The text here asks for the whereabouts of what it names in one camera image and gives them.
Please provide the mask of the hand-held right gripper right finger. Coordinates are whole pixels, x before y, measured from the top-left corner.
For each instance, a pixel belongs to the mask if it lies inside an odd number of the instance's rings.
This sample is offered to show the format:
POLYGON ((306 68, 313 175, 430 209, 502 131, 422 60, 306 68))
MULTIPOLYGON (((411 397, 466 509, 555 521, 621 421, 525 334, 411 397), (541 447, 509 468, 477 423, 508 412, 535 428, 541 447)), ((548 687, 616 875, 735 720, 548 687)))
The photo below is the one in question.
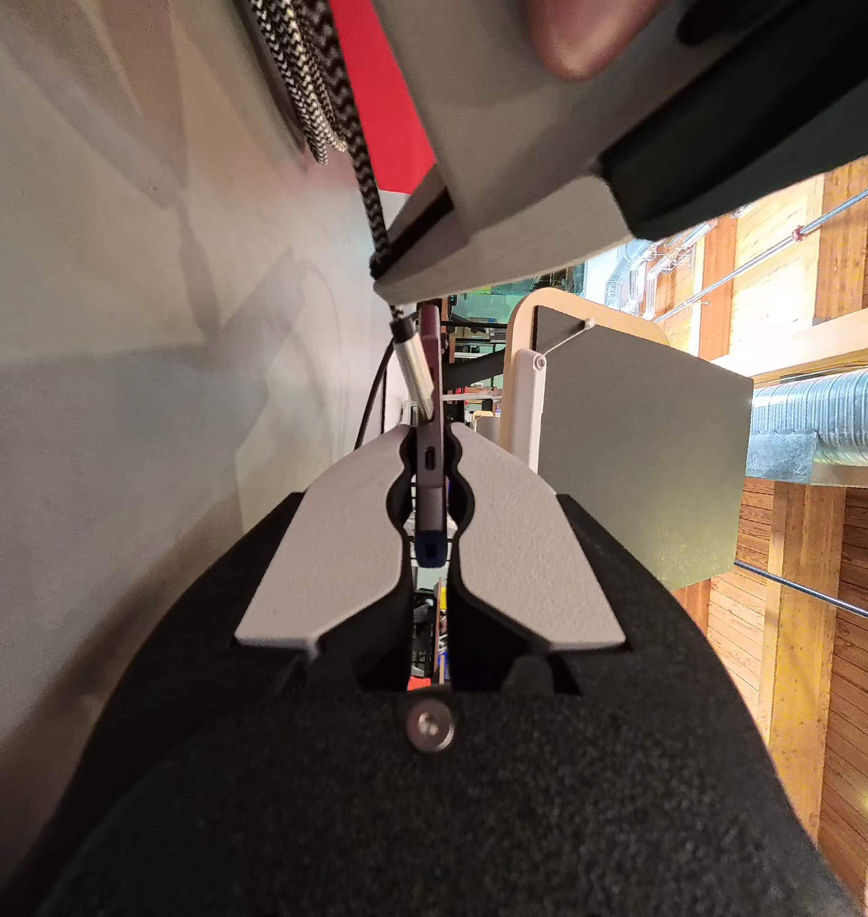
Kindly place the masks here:
POLYGON ((555 490, 461 424, 450 429, 460 586, 549 652, 620 648, 625 634, 555 490))

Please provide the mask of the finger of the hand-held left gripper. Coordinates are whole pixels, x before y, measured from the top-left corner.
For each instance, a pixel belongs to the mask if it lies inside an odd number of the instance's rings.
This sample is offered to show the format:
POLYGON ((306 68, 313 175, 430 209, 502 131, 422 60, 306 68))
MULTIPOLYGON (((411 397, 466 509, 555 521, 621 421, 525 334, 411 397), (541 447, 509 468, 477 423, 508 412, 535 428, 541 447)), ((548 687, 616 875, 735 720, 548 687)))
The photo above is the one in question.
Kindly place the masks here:
POLYGON ((431 204, 440 200, 445 193, 447 194, 447 198, 449 198, 449 191, 442 179, 440 168, 438 166, 432 166, 424 175, 416 189, 405 198, 404 202, 402 202, 399 211, 394 215, 393 219, 391 221, 387 220, 387 235, 389 240, 394 242, 409 226, 421 217, 431 204))
POLYGON ((521 279, 634 235, 599 157, 701 72, 667 2, 600 75, 548 73, 521 2, 374 2, 451 206, 375 283, 389 304, 521 279))

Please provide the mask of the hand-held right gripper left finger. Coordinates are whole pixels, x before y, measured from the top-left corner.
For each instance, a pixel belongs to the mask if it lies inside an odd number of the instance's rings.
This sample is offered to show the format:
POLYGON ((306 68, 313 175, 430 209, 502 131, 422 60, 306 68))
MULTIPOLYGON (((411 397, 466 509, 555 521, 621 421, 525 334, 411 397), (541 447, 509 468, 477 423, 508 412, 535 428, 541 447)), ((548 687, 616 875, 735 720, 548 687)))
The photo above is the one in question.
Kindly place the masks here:
POLYGON ((322 637, 394 590, 404 530, 386 499, 405 471, 411 433, 394 427, 307 488, 236 628, 238 643, 318 652, 322 637))

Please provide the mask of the red plastic bin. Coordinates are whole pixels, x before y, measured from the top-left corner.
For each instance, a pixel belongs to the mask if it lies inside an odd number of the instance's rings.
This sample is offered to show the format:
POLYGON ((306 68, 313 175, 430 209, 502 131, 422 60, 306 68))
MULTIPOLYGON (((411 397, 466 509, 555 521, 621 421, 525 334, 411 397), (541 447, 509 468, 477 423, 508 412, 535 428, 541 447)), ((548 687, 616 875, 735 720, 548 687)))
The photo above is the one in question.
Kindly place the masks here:
POLYGON ((379 188, 412 193, 435 156, 370 1, 330 1, 379 188))

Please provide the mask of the grey usb hub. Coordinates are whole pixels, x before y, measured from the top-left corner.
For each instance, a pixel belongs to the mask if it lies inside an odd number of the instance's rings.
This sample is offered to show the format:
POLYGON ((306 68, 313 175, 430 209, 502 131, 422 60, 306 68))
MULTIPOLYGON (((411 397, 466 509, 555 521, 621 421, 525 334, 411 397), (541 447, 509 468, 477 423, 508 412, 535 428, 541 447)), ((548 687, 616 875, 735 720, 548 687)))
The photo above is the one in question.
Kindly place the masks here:
POLYGON ((440 568, 448 561, 447 478, 444 467, 444 421, 442 409, 442 300, 419 306, 419 333, 430 371, 432 419, 421 417, 417 427, 415 499, 415 555, 418 567, 440 568))

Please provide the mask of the person's left hand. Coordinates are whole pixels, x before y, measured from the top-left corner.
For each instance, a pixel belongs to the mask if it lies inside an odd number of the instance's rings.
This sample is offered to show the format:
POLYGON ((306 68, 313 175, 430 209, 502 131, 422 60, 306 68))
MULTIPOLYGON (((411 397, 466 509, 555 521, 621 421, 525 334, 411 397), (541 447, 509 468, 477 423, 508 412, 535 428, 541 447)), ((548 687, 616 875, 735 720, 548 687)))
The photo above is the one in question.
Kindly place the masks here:
POLYGON ((534 50, 551 74, 586 80, 604 71, 665 1, 526 1, 534 50))

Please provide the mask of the thin metal rod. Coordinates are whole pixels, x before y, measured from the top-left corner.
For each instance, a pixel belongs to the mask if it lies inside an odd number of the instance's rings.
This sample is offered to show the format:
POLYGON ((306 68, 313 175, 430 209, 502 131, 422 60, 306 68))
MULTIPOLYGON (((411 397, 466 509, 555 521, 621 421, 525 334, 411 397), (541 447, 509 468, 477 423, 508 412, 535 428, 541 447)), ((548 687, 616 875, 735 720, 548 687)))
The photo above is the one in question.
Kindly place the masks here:
POLYGON ((734 566, 748 572, 749 574, 760 577, 761 579, 766 579, 771 583, 777 584, 781 587, 794 590, 798 593, 806 595, 810 598, 813 598, 817 601, 824 602, 836 608, 837 610, 842 610, 847 613, 853 614, 864 620, 868 620, 868 609, 865 609, 859 605, 856 605, 851 602, 847 602, 837 597, 831 596, 827 593, 824 593, 820 590, 813 589, 811 587, 805 586, 802 583, 796 582, 794 580, 786 579, 782 576, 775 575, 766 569, 751 565, 748 562, 743 560, 735 559, 734 566))

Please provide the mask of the silver air duct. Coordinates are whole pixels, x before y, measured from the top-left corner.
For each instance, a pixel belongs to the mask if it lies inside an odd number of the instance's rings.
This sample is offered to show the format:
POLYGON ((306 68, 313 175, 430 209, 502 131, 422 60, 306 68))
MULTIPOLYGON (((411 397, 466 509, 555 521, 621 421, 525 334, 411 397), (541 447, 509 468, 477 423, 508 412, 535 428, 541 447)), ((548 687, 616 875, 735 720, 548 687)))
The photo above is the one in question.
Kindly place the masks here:
POLYGON ((755 390, 746 477, 868 490, 868 368, 755 390))

